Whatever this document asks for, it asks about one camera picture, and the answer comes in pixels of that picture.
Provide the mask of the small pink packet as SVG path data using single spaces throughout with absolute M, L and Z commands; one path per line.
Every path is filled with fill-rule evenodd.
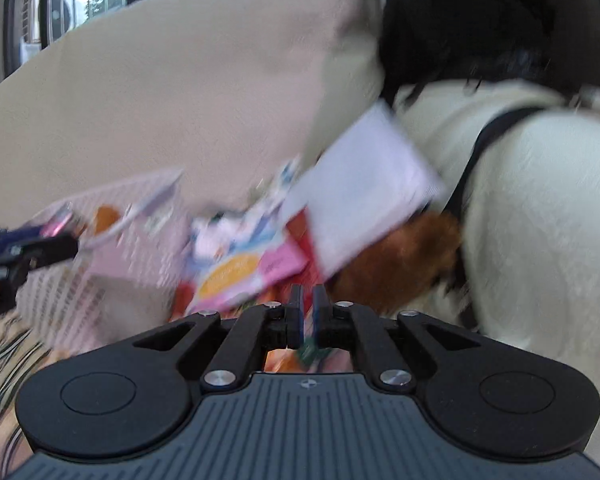
M 61 233 L 74 233 L 81 223 L 80 215 L 73 206 L 65 205 L 56 211 L 40 229 L 42 237 L 54 237 Z

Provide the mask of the white wet wipes pack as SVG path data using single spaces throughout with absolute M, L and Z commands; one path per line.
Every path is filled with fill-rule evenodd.
M 291 185 L 279 218 L 306 213 L 318 267 L 331 278 L 445 194 L 434 168 L 378 102 Z

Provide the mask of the small orange snack packet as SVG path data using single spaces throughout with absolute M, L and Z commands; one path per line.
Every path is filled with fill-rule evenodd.
M 265 373 L 332 374 L 353 370 L 350 353 L 340 349 L 320 349 L 309 339 L 299 349 L 278 349 L 268 352 Z

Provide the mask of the pink orange snack bag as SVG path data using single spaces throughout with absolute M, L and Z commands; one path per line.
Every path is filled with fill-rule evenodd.
M 225 312 L 290 278 L 306 263 L 294 242 L 279 232 L 269 242 L 242 249 L 219 263 L 195 271 L 186 262 L 184 278 L 196 286 L 186 315 Z

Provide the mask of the striped blanket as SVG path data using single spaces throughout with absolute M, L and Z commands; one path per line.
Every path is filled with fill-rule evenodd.
M 32 455 L 15 413 L 22 384 L 38 370 L 70 356 L 47 347 L 17 313 L 0 317 L 0 479 Z

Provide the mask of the orange cartoon box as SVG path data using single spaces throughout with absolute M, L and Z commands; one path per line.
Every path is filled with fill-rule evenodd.
M 195 297 L 196 286 L 191 281 L 180 281 L 175 289 L 169 321 L 184 318 L 186 310 Z

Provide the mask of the brown plush toy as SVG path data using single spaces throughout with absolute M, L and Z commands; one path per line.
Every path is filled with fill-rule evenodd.
M 393 315 L 450 276 L 462 244 L 447 212 L 423 212 L 366 247 L 326 282 L 333 301 Z

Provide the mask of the red floral packet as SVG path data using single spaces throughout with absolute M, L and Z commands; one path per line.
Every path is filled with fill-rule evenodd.
M 292 286 L 301 286 L 303 315 L 309 316 L 313 306 L 313 289 L 315 286 L 323 284 L 324 278 L 315 255 L 313 235 L 306 208 L 301 209 L 286 223 L 286 231 L 306 263 L 300 271 L 292 274 L 290 278 L 286 278 L 279 286 L 280 298 L 291 300 Z

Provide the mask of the white blue crumpled wrapper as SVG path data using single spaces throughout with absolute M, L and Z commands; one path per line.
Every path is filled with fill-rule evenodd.
M 195 217 L 190 222 L 190 242 L 186 262 L 195 271 L 219 263 L 242 249 L 269 242 L 282 229 L 278 220 L 300 169 L 300 157 L 286 160 L 271 177 L 250 192 L 243 210 L 219 210 L 212 217 Z

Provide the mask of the white perforated plastic basket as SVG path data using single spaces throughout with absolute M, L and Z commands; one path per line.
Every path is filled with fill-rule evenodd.
M 90 351 L 164 324 L 188 241 L 182 170 L 168 168 L 91 188 L 42 209 L 42 224 L 68 205 L 93 221 L 101 206 L 122 217 L 100 234 L 86 231 L 71 261 L 31 272 L 17 312 L 46 346 Z

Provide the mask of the cream textured cushion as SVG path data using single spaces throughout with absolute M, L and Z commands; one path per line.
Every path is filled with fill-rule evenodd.
M 186 200 L 239 206 L 312 165 L 379 96 L 379 0 L 144 0 L 0 84 L 0 226 L 178 167 Z

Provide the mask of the black backpack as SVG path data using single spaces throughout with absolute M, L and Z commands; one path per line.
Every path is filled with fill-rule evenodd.
M 451 79 L 600 86 L 600 0 L 386 0 L 378 60 L 387 103 Z

